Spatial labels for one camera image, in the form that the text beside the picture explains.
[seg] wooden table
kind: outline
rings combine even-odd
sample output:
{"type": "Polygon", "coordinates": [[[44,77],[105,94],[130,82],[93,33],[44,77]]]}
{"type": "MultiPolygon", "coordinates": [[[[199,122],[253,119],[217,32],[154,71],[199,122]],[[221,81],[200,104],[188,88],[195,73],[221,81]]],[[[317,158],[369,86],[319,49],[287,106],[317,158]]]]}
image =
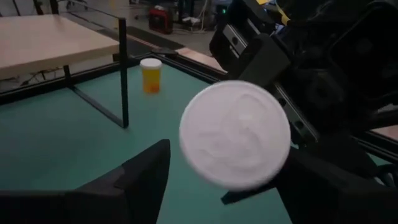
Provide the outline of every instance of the wooden table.
{"type": "MultiPolygon", "coordinates": [[[[0,18],[0,79],[63,67],[65,78],[61,80],[61,86],[70,88],[109,119],[126,128],[129,123],[126,20],[118,18],[118,21],[120,43],[57,14],[0,18]],[[68,66],[111,54],[120,55],[123,119],[80,91],[74,85],[76,82],[68,66]]],[[[39,88],[35,94],[46,91],[39,88]]]]}
{"type": "Polygon", "coordinates": [[[119,42],[58,15],[0,19],[0,78],[119,52],[119,42]]]}

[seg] white plastic lid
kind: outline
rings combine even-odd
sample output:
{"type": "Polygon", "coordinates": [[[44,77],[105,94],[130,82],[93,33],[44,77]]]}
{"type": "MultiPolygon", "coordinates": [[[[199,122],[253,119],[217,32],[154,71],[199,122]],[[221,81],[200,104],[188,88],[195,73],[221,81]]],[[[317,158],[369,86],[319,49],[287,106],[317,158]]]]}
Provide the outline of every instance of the white plastic lid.
{"type": "Polygon", "coordinates": [[[290,149],[289,122],[279,102],[243,81],[216,83],[189,102],[180,146],[204,178],[230,190],[268,183],[290,149]]]}
{"type": "Polygon", "coordinates": [[[145,58],[139,62],[141,68],[144,69],[160,69],[162,67],[162,62],[156,58],[145,58]]]}

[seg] red generator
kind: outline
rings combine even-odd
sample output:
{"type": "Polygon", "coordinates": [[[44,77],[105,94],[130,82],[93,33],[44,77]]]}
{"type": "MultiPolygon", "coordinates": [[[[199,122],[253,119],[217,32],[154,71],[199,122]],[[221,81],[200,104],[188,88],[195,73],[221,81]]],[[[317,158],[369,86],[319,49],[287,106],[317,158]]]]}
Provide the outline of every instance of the red generator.
{"type": "Polygon", "coordinates": [[[149,11],[149,28],[163,34],[171,34],[173,32],[172,11],[152,8],[149,11]]]}

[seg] metal stand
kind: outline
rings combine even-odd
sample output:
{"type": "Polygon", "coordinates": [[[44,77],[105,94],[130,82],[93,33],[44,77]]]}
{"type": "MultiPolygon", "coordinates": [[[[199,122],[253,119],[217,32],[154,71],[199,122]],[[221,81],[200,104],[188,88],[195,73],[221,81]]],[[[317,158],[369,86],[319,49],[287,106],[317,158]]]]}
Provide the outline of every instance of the metal stand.
{"type": "MultiPolygon", "coordinates": [[[[52,13],[58,14],[58,2],[57,0],[50,0],[52,13]]],[[[129,102],[128,102],[128,92],[127,92],[127,29],[126,29],[126,19],[119,18],[119,64],[120,64],[120,83],[121,83],[121,97],[122,97],[122,119],[118,118],[115,114],[110,112],[110,110],[106,109],[96,100],[92,99],[87,94],[83,93],[79,88],[74,85],[73,79],[70,75],[69,65],[63,66],[63,71],[65,72],[65,81],[67,83],[67,87],[71,89],[74,93],[76,93],[81,99],[85,100],[92,107],[97,109],[99,112],[103,113],[107,118],[111,121],[115,122],[122,128],[127,128],[129,126],[129,102]]]]}
{"type": "Polygon", "coordinates": [[[18,6],[17,6],[17,3],[15,2],[15,0],[12,0],[12,3],[14,4],[15,10],[17,11],[18,16],[21,16],[21,14],[19,12],[19,9],[18,9],[18,6]]]}

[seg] teal table surface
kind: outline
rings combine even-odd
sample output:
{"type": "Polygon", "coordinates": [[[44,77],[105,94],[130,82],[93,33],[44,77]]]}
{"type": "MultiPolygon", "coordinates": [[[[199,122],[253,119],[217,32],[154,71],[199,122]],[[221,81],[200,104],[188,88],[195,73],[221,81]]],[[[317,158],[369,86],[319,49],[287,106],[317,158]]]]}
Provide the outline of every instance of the teal table surface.
{"type": "MultiPolygon", "coordinates": [[[[275,189],[224,206],[220,197],[226,190],[186,163],[178,145],[180,117],[207,83],[164,65],[159,94],[143,92],[138,67],[129,68],[128,84],[127,129],[68,89],[0,106],[0,189],[75,189],[166,138],[172,156],[158,223],[291,223],[275,189]]],[[[79,88],[121,115],[118,73],[79,88]]]]}

